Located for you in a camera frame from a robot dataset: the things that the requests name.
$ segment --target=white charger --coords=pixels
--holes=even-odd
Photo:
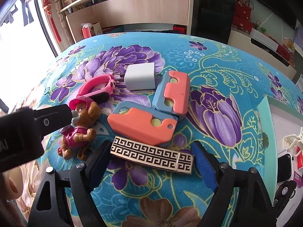
[[[155,63],[128,65],[124,81],[128,90],[155,89]]]

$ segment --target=red tassel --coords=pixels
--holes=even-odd
[[[55,39],[57,40],[58,43],[61,43],[61,37],[60,37],[60,35],[58,33],[58,30],[56,28],[56,25],[55,25],[55,22],[53,20],[53,17],[50,16],[49,18],[51,19],[51,27],[52,27],[52,31],[54,33]]]

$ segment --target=screw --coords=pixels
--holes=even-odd
[[[81,168],[83,168],[84,166],[85,166],[85,164],[84,164],[83,162],[78,163],[78,164],[76,165],[76,167],[77,167],[78,169],[81,169]]]
[[[47,174],[53,174],[54,173],[54,168],[52,166],[49,166],[48,168],[46,168],[46,173]]]
[[[257,170],[256,168],[254,168],[254,167],[252,167],[252,168],[250,169],[250,171],[251,171],[252,173],[257,173],[257,172],[258,172],[258,170]]]
[[[228,168],[228,164],[225,162],[222,162],[222,163],[220,163],[220,167],[223,169],[226,169],[226,168]]]
[[[44,119],[43,123],[44,123],[45,126],[49,126],[49,120],[48,119]]]

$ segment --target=black tire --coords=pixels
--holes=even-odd
[[[293,192],[292,192],[292,194],[290,195],[289,198],[292,199],[292,198],[294,197],[295,194],[296,194],[296,190],[294,189]]]

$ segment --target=toy dog figure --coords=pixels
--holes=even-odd
[[[75,127],[68,125],[60,130],[63,137],[58,148],[58,155],[68,160],[73,157],[71,149],[80,148],[77,157],[85,161],[87,156],[84,153],[89,142],[94,141],[97,135],[96,131],[89,127],[100,117],[101,108],[91,98],[84,96],[71,100],[69,107],[72,109],[72,123]]]

